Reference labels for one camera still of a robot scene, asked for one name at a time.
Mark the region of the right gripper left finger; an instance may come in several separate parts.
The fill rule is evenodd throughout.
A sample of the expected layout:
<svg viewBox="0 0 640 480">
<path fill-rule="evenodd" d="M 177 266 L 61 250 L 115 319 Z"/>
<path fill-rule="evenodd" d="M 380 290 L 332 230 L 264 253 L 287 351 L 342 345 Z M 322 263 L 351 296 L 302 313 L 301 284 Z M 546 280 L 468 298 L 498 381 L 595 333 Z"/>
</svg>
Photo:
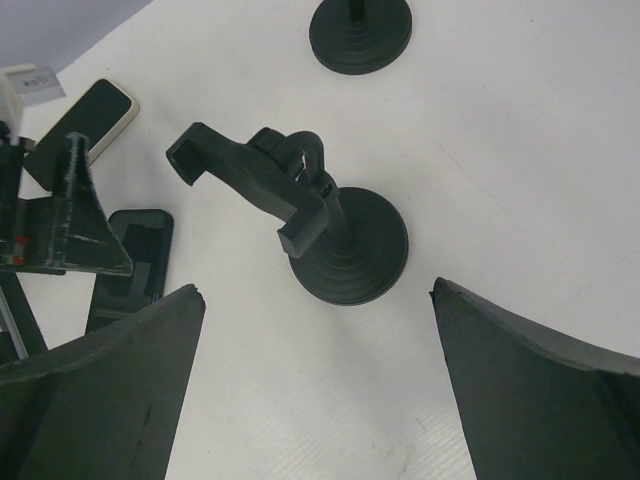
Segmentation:
<svg viewBox="0 0 640 480">
<path fill-rule="evenodd" d="M 202 295 L 185 285 L 2 366 L 2 478 L 164 478 L 204 313 Z"/>
</svg>

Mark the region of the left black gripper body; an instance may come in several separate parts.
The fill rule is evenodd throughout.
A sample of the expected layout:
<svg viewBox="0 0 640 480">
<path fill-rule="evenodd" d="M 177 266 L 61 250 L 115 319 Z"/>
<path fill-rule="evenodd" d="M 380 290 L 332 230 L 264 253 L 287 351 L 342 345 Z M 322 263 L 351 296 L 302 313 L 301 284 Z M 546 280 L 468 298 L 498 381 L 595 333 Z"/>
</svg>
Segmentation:
<svg viewBox="0 0 640 480">
<path fill-rule="evenodd" d="M 49 263 L 48 250 L 54 231 L 55 197 L 65 188 L 65 152 L 45 157 L 45 197 L 31 200 L 19 194 L 25 159 L 36 153 L 35 143 L 25 137 L 11 139 L 1 123 L 1 271 L 62 275 Z"/>
</svg>

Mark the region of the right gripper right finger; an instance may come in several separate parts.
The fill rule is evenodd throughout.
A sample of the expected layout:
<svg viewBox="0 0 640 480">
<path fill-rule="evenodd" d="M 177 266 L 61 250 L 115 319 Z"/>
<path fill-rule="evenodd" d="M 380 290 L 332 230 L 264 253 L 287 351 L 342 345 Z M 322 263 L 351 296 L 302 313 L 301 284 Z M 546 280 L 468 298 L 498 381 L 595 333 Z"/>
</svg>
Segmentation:
<svg viewBox="0 0 640 480">
<path fill-rule="evenodd" d="M 638 478 L 637 358 L 444 278 L 430 295 L 477 478 Z"/>
</svg>

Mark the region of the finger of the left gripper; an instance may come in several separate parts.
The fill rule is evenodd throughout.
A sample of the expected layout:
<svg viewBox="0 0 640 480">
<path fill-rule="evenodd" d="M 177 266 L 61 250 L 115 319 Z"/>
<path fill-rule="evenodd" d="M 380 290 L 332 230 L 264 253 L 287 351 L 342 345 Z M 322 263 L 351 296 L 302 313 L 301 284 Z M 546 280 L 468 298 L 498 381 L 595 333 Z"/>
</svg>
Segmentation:
<svg viewBox="0 0 640 480">
<path fill-rule="evenodd" d="M 65 136 L 65 188 L 55 197 L 49 263 L 63 271 L 130 275 L 133 262 L 115 235 L 94 186 L 88 138 Z"/>
</svg>

